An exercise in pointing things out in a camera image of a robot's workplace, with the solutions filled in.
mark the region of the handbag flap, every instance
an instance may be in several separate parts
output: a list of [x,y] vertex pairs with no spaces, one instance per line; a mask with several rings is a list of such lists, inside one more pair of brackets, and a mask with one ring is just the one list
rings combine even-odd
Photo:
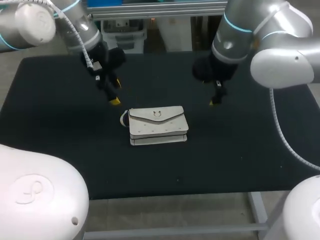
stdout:
[[182,106],[166,106],[154,108],[130,109],[129,115],[136,118],[147,119],[155,122],[162,122],[184,113]]

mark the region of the blue bin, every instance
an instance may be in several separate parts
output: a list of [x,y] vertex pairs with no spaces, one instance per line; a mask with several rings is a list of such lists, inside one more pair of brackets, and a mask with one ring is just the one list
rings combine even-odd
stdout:
[[121,6],[122,0],[88,0],[88,8]]

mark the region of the storage box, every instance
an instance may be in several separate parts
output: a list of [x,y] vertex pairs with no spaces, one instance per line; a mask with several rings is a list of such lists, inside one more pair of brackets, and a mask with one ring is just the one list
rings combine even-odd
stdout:
[[144,53],[145,39],[147,39],[146,25],[142,20],[142,25],[130,26],[131,21],[137,20],[114,21],[115,27],[110,27],[112,32],[108,32],[108,27],[105,25],[108,21],[101,21],[102,39],[107,43],[109,49],[118,47],[126,54]]

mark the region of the table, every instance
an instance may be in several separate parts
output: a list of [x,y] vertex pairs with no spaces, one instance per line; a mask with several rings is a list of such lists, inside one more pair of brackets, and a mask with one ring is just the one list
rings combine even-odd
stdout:
[[[91,200],[291,190],[317,175],[282,144],[269,90],[251,79],[250,61],[226,84],[222,105],[209,107],[213,86],[191,74],[194,60],[204,54],[128,55],[118,70],[120,107],[107,104],[76,56],[26,58],[0,112],[0,143],[71,163],[85,179]],[[275,102],[292,148],[320,165],[320,111],[309,88],[276,90]],[[130,145],[129,131],[119,122],[125,109],[175,105],[185,110],[187,142]],[[261,204],[256,193],[251,199],[255,207]],[[265,218],[265,211],[256,212],[260,224]],[[265,230],[267,225],[232,229]],[[94,236],[86,239],[98,239]]]

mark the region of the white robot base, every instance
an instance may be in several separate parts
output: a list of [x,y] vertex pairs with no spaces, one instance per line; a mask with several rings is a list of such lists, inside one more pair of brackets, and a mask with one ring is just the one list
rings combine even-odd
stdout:
[[82,240],[86,183],[69,163],[0,145],[0,240]]
[[290,192],[283,221],[289,240],[319,240],[320,175],[302,181]]

